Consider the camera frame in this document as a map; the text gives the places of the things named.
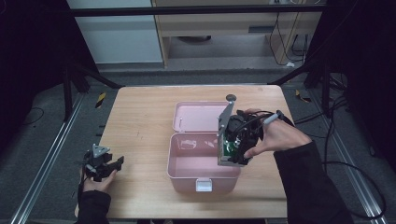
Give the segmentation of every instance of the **wooden table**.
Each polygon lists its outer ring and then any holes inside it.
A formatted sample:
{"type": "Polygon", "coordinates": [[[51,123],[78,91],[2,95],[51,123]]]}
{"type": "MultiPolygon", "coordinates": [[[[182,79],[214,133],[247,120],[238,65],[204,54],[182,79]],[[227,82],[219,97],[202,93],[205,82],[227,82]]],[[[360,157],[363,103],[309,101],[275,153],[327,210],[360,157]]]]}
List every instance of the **wooden table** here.
{"type": "Polygon", "coordinates": [[[225,101],[235,94],[236,109],[276,111],[291,118],[278,86],[176,86],[120,89],[100,142],[113,161],[125,157],[109,193],[110,218],[286,217],[286,196],[273,153],[255,157],[226,195],[174,190],[166,173],[175,105],[183,101],[225,101]]]}

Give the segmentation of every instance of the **hand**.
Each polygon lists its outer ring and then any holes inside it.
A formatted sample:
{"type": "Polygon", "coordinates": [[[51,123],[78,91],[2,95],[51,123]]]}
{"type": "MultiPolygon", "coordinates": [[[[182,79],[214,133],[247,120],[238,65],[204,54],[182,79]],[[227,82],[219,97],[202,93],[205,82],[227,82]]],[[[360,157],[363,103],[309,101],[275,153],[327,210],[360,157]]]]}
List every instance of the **hand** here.
{"type": "Polygon", "coordinates": [[[87,178],[84,181],[84,188],[83,188],[82,192],[90,191],[90,190],[99,190],[99,191],[102,191],[104,193],[107,193],[107,190],[108,190],[108,187],[110,186],[110,183],[116,177],[116,173],[117,173],[117,170],[114,170],[107,178],[103,178],[102,182],[96,182],[96,181],[93,181],[90,178],[87,178]]]}
{"type": "MultiPolygon", "coordinates": [[[[261,110],[248,109],[245,113],[255,113],[258,111],[261,110]]],[[[276,119],[270,124],[262,126],[262,128],[264,131],[262,141],[257,146],[249,149],[244,155],[245,158],[259,155],[264,151],[287,150],[303,146],[312,141],[307,135],[280,119],[276,119]]]]}

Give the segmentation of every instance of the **box latch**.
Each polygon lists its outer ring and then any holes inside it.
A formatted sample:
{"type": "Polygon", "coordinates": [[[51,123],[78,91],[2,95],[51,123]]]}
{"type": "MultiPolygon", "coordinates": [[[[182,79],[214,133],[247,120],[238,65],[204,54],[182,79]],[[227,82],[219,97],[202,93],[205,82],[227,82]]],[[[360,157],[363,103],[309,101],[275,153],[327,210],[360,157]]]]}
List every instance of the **box latch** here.
{"type": "Polygon", "coordinates": [[[212,180],[209,178],[198,178],[196,180],[196,191],[197,192],[211,192],[212,191],[212,180]]]}

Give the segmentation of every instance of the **small black object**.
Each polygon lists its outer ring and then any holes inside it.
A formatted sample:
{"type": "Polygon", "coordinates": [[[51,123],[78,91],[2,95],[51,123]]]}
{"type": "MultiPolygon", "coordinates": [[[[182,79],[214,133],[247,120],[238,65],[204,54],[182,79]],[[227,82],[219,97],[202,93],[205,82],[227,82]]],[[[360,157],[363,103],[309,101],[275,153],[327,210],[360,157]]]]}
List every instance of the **small black object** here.
{"type": "Polygon", "coordinates": [[[81,200],[85,178],[93,177],[93,181],[101,182],[102,178],[110,176],[114,170],[121,170],[124,157],[122,156],[117,161],[107,164],[113,157],[112,154],[107,153],[109,150],[109,147],[101,147],[93,144],[92,149],[85,153],[82,163],[81,180],[78,184],[78,203],[81,200]]]}
{"type": "Polygon", "coordinates": [[[236,101],[236,96],[234,94],[228,94],[225,99],[227,101],[236,101]]]}
{"type": "Polygon", "coordinates": [[[244,154],[250,148],[255,147],[259,138],[263,139],[263,130],[260,119],[255,114],[246,114],[242,110],[237,110],[236,115],[231,115],[225,131],[227,141],[237,142],[238,150],[228,161],[242,165],[248,165],[249,158],[244,158],[244,154]]]}

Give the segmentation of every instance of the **white cabinet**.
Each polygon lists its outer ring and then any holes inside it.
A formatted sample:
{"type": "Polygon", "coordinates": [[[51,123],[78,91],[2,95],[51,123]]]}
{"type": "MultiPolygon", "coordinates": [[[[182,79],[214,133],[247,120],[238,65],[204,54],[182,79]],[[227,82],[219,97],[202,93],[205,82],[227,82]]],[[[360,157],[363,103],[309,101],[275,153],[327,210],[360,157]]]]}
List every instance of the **white cabinet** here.
{"type": "MultiPolygon", "coordinates": [[[[71,8],[151,7],[150,0],[67,0],[71,8]]],[[[153,16],[76,17],[98,68],[163,63],[153,16]]]]}

